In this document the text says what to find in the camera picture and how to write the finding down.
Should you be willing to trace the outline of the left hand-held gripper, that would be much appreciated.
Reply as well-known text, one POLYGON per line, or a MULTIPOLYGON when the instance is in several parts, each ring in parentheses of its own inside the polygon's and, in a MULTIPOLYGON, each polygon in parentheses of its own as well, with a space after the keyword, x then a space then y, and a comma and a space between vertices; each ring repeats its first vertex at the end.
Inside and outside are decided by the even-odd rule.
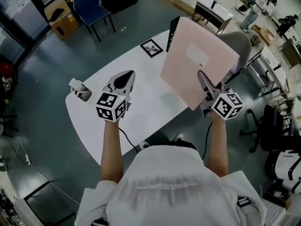
POLYGON ((132 92, 134 82, 135 72, 133 70, 123 71, 112 76, 96 102, 98 117, 111 122, 123 118, 131 105, 126 96, 132 92))

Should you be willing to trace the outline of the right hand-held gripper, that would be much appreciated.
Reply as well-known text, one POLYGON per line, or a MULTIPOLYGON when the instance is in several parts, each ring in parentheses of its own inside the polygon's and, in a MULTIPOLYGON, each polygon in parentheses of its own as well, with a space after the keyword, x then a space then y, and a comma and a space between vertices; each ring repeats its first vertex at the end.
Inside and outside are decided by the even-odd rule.
POLYGON ((204 117, 209 116, 211 111, 215 111, 224 121, 237 117, 244 107, 244 103, 237 93, 224 93, 226 91, 224 81, 214 87, 203 71, 198 71, 198 80, 207 96, 221 92, 216 99, 205 101, 200 105, 204 117))

